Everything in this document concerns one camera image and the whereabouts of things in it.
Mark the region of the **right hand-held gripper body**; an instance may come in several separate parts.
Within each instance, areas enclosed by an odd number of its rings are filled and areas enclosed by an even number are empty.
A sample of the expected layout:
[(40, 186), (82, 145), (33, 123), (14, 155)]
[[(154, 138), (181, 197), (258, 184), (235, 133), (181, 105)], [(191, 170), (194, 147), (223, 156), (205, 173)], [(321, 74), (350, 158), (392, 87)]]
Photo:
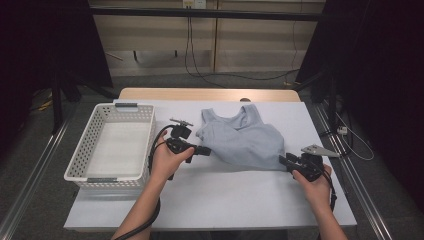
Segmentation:
[(317, 180), (324, 174), (323, 156), (339, 157), (340, 154), (324, 147), (312, 144), (301, 149), (300, 156), (294, 156), (295, 169), (309, 182)]

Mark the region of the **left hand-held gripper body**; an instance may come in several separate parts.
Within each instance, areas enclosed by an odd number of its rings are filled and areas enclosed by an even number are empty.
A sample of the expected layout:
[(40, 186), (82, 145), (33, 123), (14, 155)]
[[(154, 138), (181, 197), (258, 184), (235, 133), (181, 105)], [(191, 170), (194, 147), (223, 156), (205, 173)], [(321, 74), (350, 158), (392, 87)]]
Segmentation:
[(188, 148), (196, 149), (196, 145), (186, 142), (186, 139), (191, 134), (191, 130), (189, 129), (191, 123), (173, 118), (171, 118), (171, 121), (176, 122), (176, 125), (171, 126), (170, 138), (166, 140), (168, 148), (175, 154), (182, 153)]

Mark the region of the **light blue tank top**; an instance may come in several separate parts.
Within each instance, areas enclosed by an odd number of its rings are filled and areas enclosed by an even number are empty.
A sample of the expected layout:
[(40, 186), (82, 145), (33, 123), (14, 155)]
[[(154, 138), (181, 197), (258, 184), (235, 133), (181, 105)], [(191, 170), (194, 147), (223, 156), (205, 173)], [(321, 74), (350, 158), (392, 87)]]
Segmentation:
[(254, 104), (244, 105), (229, 118), (213, 109), (201, 111), (202, 126), (196, 136), (222, 161), (263, 170), (285, 171), (279, 162), (285, 155), (284, 137), (262, 121)]

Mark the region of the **white perforated plastic basket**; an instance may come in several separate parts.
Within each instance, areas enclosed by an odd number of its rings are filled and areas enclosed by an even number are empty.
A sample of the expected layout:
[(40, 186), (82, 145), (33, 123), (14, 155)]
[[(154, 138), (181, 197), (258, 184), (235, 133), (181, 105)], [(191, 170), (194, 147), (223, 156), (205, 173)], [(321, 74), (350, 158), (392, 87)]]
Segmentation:
[(134, 189), (148, 178), (155, 108), (138, 103), (94, 107), (64, 173), (82, 189)]

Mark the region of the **person's left hand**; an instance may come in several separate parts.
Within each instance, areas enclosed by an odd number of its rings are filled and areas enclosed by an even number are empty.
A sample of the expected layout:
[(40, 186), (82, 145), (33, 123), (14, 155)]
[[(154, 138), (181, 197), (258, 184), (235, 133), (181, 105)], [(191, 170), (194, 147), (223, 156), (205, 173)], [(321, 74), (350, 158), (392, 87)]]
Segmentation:
[(157, 140), (153, 153), (153, 165), (150, 174), (151, 182), (165, 183), (179, 168), (182, 162), (194, 154), (194, 148), (190, 147), (185, 151), (175, 154), (166, 145), (164, 136), (167, 131), (163, 131)]

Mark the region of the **person's right hand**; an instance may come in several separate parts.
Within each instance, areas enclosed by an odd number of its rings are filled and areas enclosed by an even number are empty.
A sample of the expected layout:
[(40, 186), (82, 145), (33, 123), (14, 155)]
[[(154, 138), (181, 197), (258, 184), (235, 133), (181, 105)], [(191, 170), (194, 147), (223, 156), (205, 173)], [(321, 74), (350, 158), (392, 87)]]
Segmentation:
[(305, 197), (315, 215), (331, 213), (330, 207), (330, 184), (324, 175), (313, 182), (309, 182), (300, 172), (292, 172), (294, 179), (301, 185)]

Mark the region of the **white table mat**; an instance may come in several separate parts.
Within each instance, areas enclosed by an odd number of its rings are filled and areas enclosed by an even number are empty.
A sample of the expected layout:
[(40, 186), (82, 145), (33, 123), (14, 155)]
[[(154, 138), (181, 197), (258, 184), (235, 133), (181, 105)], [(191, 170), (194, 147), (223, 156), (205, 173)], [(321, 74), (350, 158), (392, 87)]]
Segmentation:
[[(194, 124), (189, 142), (201, 126), (201, 110), (212, 108), (222, 117), (235, 116), (246, 102), (135, 100), (155, 106), (157, 131), (169, 119)], [(303, 102), (253, 103), (265, 123), (272, 124), (285, 140), (285, 150), (322, 143)], [(357, 224), (337, 179), (332, 177), (337, 200), (334, 214), (342, 226)], [(111, 192), (80, 190), (64, 228), (76, 231), (114, 231), (134, 204), (140, 190)], [(156, 231), (206, 231), (287, 229), (316, 226), (302, 188), (290, 173), (254, 171), (224, 163), (211, 154), (194, 156), (182, 164), (161, 194)]]

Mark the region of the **black metal stand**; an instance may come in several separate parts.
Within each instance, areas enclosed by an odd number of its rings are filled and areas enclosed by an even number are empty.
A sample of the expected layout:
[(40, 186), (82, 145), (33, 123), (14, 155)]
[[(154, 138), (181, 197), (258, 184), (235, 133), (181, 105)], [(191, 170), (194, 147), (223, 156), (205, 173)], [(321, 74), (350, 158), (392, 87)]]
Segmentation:
[(320, 71), (313, 76), (296, 82), (293, 90), (300, 92), (310, 88), (311, 101), (313, 103), (323, 103), (327, 101), (328, 124), (331, 132), (335, 132), (336, 124), (336, 81), (328, 71)]
[(65, 98), (69, 102), (79, 102), (82, 97), (78, 89), (79, 85), (86, 86), (108, 99), (118, 98), (116, 93), (108, 91), (98, 84), (89, 82), (72, 71), (66, 70), (64, 74), (54, 72), (51, 80), (51, 93), (53, 102), (53, 134), (56, 134), (59, 131), (59, 128), (64, 125), (61, 94), (64, 94)]

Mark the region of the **black curtain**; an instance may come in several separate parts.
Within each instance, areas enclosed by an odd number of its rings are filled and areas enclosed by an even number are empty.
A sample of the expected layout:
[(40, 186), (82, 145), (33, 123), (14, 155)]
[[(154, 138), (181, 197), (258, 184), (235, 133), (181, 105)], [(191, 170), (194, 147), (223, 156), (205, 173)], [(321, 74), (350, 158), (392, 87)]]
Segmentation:
[(386, 166), (424, 212), (424, 0), (326, 0), (297, 79), (335, 85)]
[(113, 85), (88, 0), (0, 0), (0, 156), (26, 122), (35, 91)]

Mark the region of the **black horizontal metal bar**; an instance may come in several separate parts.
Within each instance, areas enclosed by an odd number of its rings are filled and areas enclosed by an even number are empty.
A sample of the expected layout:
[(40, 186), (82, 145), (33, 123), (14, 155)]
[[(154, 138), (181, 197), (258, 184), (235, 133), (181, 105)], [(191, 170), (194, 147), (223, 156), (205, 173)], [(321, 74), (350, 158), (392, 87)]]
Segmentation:
[(287, 20), (287, 21), (322, 21), (328, 16), (315, 13), (285, 13), (259, 11), (232, 11), (209, 9), (173, 9), (173, 8), (122, 8), (93, 6), (93, 15), (114, 16), (152, 16), (152, 17), (191, 17), (191, 18), (222, 18), (222, 19), (257, 19), (257, 20)]

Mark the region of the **white wall socket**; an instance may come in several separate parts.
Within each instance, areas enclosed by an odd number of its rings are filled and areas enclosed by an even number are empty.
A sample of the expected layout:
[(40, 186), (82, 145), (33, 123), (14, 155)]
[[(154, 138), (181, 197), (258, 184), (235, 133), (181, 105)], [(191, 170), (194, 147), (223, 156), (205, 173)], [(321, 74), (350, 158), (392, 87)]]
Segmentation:
[(205, 9), (207, 7), (206, 0), (183, 0), (184, 9)]

